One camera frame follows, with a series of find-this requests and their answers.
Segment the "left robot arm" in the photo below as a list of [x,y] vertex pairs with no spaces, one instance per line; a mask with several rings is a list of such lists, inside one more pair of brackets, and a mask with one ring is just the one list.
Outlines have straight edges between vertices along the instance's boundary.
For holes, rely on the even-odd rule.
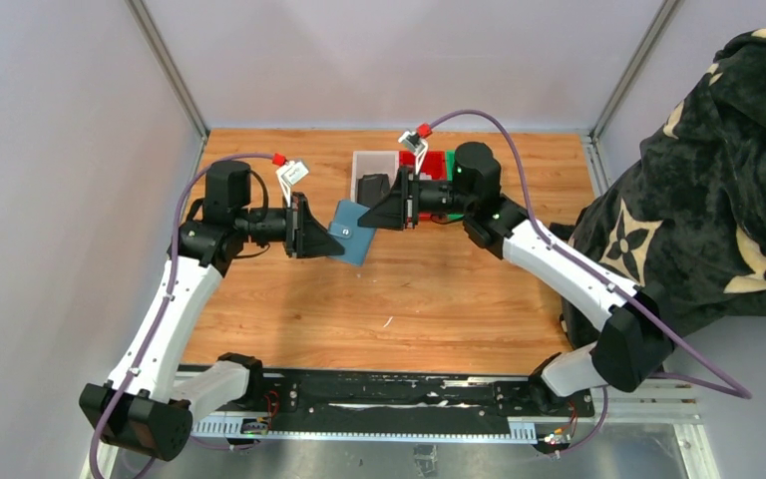
[[313,216],[307,197],[296,190],[308,167],[272,154],[279,195],[260,195],[264,177],[251,155],[236,154],[194,176],[203,192],[179,197],[175,225],[158,291],[134,339],[108,378],[88,384],[80,407],[93,426],[90,450],[110,445],[169,461],[187,445],[193,427],[221,407],[238,402],[276,407],[264,385],[259,359],[222,354],[196,376],[178,380],[183,353],[206,304],[244,248],[281,244],[289,257],[339,255],[343,248]]

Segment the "blue card holder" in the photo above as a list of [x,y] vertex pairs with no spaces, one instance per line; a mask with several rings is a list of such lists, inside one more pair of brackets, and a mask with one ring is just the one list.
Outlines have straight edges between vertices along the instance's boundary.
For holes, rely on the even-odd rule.
[[343,252],[329,257],[355,266],[362,266],[374,240],[376,229],[362,227],[359,219],[369,212],[366,206],[348,199],[338,202],[328,233],[343,247]]

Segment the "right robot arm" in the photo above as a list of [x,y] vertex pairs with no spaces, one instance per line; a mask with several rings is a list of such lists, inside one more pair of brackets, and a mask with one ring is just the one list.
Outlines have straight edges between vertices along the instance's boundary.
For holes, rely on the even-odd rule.
[[593,387],[636,390],[674,350],[659,328],[662,288],[639,287],[558,239],[503,194],[501,173],[489,146],[464,143],[454,152],[451,180],[421,180],[402,167],[358,223],[403,230],[422,214],[459,215],[476,246],[535,275],[581,314],[596,338],[543,361],[528,379],[532,401],[552,407]]

